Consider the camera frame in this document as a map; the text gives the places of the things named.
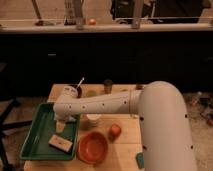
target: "white cup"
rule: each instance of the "white cup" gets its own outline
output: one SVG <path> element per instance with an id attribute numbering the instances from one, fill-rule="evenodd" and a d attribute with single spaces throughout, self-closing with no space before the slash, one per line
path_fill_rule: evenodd
<path id="1" fill-rule="evenodd" d="M 86 117 L 89 120 L 91 126 L 96 126 L 100 121 L 101 114 L 87 114 Z"/>

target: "orange bowl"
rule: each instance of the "orange bowl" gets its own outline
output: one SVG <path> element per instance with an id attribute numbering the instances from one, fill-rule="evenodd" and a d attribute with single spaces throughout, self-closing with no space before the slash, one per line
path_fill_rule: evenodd
<path id="1" fill-rule="evenodd" d="M 107 140 L 99 132 L 88 133 L 78 143 L 78 157 L 89 164 L 101 163 L 106 158 L 107 152 Z"/>

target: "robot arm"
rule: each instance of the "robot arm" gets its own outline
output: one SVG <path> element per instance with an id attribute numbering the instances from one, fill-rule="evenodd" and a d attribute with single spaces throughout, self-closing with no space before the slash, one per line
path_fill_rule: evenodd
<path id="1" fill-rule="evenodd" d="M 187 110 L 181 93 L 167 82 L 143 91 L 76 99 L 65 88 L 54 104 L 56 118 L 83 113 L 138 113 L 146 171 L 196 171 Z"/>

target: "green tray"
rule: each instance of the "green tray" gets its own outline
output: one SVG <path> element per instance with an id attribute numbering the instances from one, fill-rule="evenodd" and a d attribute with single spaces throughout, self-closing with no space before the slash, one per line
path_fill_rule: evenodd
<path id="1" fill-rule="evenodd" d="M 80 116 L 74 116 L 76 122 L 66 124 L 59 136 L 73 142 L 69 153 L 49 146 L 48 141 L 56 130 L 53 103 L 38 106 L 32 125 L 22 146 L 21 160 L 71 160 L 75 156 Z"/>

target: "chair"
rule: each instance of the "chair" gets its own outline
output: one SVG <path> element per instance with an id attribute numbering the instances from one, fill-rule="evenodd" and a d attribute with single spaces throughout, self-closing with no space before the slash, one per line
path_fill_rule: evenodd
<path id="1" fill-rule="evenodd" d="M 9 89 L 10 85 L 8 84 L 8 79 L 3 75 L 2 70 L 0 71 L 0 100 L 5 101 L 8 99 L 12 99 L 6 109 L 0 114 L 0 158 L 3 163 L 4 171 L 13 170 L 13 165 L 9 163 L 6 155 L 6 150 L 4 148 L 4 144 L 2 139 L 6 137 L 4 131 L 9 129 L 20 128 L 23 126 L 30 125 L 32 121 L 24 121 L 24 122 L 15 122 L 15 123 L 7 123 L 5 124 L 5 120 L 12 111 L 14 107 L 19 107 L 21 104 L 16 100 L 14 94 L 11 93 L 12 89 Z"/>

